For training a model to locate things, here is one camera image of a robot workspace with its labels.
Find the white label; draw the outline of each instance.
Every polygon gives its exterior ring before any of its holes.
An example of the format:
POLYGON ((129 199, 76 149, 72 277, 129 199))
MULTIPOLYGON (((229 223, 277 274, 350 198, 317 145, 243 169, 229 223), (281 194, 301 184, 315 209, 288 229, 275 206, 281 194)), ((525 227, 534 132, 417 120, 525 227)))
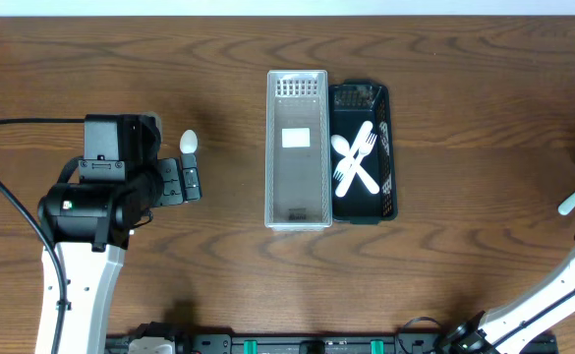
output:
POLYGON ((311 146, 309 128, 283 129, 284 148, 308 148, 311 146))

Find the cutlery tray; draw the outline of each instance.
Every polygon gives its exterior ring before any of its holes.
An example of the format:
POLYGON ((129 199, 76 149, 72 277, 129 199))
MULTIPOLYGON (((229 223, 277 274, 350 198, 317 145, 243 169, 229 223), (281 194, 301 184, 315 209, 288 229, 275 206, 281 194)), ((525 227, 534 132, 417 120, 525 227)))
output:
MULTIPOLYGON (((371 194, 359 175, 343 198, 335 196, 339 181, 331 179, 333 218, 354 224, 377 224, 392 220, 398 213, 389 92, 371 81, 347 80, 328 88, 330 135, 340 135, 352 144, 365 121, 373 123, 377 135, 373 151, 361 165, 378 183, 380 191, 371 194)), ((331 176, 343 158, 331 148, 331 176)))
POLYGON ((328 79, 324 70, 267 74, 265 226, 321 230, 332 223, 328 79))

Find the green connector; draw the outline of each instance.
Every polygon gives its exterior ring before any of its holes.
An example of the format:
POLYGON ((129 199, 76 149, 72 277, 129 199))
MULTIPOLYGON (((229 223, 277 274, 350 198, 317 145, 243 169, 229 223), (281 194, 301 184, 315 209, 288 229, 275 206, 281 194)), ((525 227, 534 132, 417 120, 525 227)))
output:
POLYGON ((370 348, 373 354, 385 354, 382 340, 373 340, 370 342, 370 348))
POLYGON ((257 354, 257 342, 255 340, 244 340, 244 354, 257 354))

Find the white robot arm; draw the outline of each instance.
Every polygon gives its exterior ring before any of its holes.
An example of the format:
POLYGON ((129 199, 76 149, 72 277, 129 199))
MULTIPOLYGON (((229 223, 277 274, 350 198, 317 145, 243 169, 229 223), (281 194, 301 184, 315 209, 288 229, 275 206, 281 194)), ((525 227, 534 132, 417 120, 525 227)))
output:
POLYGON ((518 354, 537 335, 575 312, 575 248, 514 302, 478 314, 442 342, 455 353, 518 354))

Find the white plastic fork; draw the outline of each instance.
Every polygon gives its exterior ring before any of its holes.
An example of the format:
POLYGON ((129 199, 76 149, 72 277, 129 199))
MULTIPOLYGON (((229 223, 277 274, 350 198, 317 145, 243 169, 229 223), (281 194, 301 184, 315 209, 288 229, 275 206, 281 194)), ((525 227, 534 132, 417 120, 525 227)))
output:
POLYGON ((333 173, 333 178, 338 181, 344 179, 344 171, 348 172, 353 161, 354 159, 349 159, 346 157, 339 160, 339 163, 337 163, 337 167, 335 167, 335 173, 333 173))
POLYGON ((350 184, 353 183, 353 179, 355 179, 357 166, 362 163, 364 157, 368 156, 373 151, 374 142, 376 142, 376 134, 369 134, 366 141, 359 147, 359 154, 357 155, 357 158, 355 158, 355 162, 350 166, 348 172, 343 176, 341 182, 339 182, 339 186, 335 189, 335 196, 339 198, 346 196, 350 184))

